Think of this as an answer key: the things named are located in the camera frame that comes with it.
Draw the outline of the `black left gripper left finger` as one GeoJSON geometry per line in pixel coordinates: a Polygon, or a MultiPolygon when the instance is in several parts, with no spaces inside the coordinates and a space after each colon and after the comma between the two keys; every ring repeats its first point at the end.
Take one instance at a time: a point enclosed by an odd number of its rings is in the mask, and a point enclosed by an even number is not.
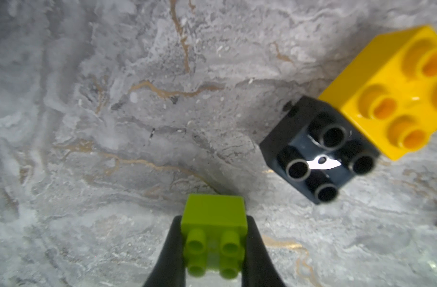
{"type": "Polygon", "coordinates": [[[162,251],[153,270],[143,284],[144,287],[186,286],[181,219],[181,215],[173,219],[162,251]]]}

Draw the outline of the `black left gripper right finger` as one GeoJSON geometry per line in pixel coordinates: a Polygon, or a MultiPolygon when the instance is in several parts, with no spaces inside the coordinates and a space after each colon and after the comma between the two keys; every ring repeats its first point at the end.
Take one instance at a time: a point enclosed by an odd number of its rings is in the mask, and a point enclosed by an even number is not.
{"type": "Polygon", "coordinates": [[[286,287],[272,263],[254,218],[247,215],[247,223],[241,286],[286,287]]]}

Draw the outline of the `lime green square brick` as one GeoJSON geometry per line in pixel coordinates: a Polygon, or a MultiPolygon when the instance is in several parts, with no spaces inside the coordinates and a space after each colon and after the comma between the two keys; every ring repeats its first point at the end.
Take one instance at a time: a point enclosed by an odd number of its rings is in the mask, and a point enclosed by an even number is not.
{"type": "Polygon", "coordinates": [[[248,234],[241,196],[191,194],[181,219],[183,257],[189,275],[217,271],[234,279],[242,270],[248,234]]]}

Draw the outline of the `black square brick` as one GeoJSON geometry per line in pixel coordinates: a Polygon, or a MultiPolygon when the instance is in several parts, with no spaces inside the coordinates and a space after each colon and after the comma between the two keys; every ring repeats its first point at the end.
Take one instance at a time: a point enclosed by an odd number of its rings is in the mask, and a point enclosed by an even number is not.
{"type": "Polygon", "coordinates": [[[268,167],[314,204],[329,203],[379,150],[330,104],[302,96],[259,144],[268,167]]]}

